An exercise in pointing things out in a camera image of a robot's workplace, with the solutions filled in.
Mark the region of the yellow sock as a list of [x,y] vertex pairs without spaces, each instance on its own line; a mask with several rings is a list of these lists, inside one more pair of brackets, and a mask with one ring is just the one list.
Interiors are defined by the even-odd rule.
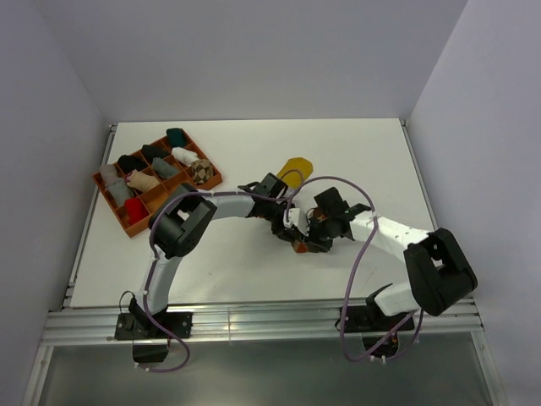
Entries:
[[290,158],[276,175],[290,189],[297,189],[313,172],[313,164],[302,157]]

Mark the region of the orange argyle sock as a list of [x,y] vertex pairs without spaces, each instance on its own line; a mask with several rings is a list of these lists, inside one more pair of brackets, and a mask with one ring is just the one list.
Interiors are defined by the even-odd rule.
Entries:
[[311,251],[310,243],[306,241],[296,239],[291,242],[291,246],[293,248],[293,251],[297,254],[309,253]]

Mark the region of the brown argyle sock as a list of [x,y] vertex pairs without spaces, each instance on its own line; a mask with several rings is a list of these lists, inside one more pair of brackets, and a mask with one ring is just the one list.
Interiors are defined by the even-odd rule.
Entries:
[[195,184],[201,185],[214,176],[214,168],[208,159],[198,159],[189,165],[191,177]]

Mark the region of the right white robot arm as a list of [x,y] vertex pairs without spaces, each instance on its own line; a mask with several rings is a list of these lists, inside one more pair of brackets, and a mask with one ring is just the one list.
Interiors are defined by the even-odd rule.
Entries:
[[412,311],[441,315],[477,288],[478,279],[451,231],[416,229],[378,216],[364,204],[350,206],[335,187],[314,200],[310,249],[326,252],[334,239],[347,238],[369,243],[406,267],[405,282],[379,288],[366,299],[366,320],[374,329],[385,329],[396,315]]

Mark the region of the white rolled sock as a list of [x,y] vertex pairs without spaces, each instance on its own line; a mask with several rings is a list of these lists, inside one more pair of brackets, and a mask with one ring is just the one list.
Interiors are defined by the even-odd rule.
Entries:
[[177,161],[181,162],[187,167],[191,166],[194,162],[197,162],[199,160],[199,156],[196,152],[190,151],[182,147],[173,147],[172,155]]

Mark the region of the grey rolled sock middle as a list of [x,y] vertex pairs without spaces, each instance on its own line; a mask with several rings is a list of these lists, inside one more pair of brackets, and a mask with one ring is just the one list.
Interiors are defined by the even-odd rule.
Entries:
[[178,168],[160,157],[153,159],[151,168],[162,179],[170,179],[179,173]]

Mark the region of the black rolled sock upper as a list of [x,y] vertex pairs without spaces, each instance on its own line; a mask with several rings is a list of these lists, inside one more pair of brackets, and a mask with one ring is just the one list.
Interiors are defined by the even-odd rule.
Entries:
[[149,164],[151,164],[155,158],[164,159],[169,156],[167,151],[156,145],[143,145],[141,154]]

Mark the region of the black rolled sock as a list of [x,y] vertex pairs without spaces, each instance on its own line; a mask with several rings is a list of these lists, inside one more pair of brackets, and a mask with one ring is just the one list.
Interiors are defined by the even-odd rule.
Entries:
[[117,164],[125,174],[133,171],[143,171],[147,168],[147,163],[144,160],[131,155],[120,156],[117,160]]
[[167,151],[156,145],[143,145],[141,154],[149,164],[151,164],[155,158],[164,159],[169,156]]

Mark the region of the red rolled sock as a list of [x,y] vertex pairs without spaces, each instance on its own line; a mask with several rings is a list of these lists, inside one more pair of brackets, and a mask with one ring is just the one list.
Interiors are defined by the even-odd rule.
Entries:
[[146,210],[143,202],[137,197],[125,200],[124,207],[126,209],[128,223],[130,225],[134,225],[148,216],[148,211]]

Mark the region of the orange compartment tray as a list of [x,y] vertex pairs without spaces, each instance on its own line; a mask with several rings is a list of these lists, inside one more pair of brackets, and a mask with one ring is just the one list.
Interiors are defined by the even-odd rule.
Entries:
[[222,183],[216,165],[182,128],[167,129],[164,137],[101,165],[92,178],[130,238],[147,228],[178,186],[210,190]]

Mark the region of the black rolled sock left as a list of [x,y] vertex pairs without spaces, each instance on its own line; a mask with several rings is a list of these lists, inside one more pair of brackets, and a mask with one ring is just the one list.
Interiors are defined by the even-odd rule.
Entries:
[[133,171],[143,171],[147,168],[147,163],[144,160],[131,155],[120,156],[117,160],[117,164],[125,174]]

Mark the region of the dark grey rolled sock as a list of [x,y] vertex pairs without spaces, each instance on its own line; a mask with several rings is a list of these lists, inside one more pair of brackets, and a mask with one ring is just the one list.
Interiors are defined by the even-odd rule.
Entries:
[[121,207],[124,203],[134,197],[133,191],[126,184],[123,178],[118,179],[115,183],[107,187],[107,191],[112,196],[116,207]]

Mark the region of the aluminium rail frame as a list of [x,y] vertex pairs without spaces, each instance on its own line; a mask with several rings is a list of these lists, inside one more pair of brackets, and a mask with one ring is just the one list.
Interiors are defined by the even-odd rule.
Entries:
[[[313,163],[298,204],[338,177],[351,203],[415,228],[435,219],[398,118],[183,121],[216,165],[222,188],[275,173],[291,157]],[[507,396],[472,297],[418,340],[401,335],[397,359],[344,359],[335,322],[358,245],[299,255],[261,220],[214,222],[176,275],[171,308],[193,316],[185,347],[153,374],[113,337],[120,300],[145,280],[147,233],[130,238],[96,195],[62,310],[46,319],[26,405],[505,405]]]

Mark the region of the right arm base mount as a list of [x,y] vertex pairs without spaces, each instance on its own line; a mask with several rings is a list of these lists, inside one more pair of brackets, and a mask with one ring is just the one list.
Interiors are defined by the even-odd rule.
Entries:
[[[392,327],[398,324],[407,313],[399,313],[393,316],[384,315],[372,305],[356,305],[347,308],[344,332],[348,333],[387,333]],[[399,338],[394,332],[374,352],[377,358],[391,357],[398,353]]]

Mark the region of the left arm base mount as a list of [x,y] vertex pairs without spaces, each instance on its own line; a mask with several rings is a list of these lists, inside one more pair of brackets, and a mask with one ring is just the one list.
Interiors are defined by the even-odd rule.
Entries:
[[[155,319],[169,332],[181,339],[189,338],[192,313],[162,311]],[[169,354],[173,338],[153,324],[144,312],[138,317],[132,313],[121,313],[117,318],[114,339],[132,343],[132,356],[140,364],[156,365]]]

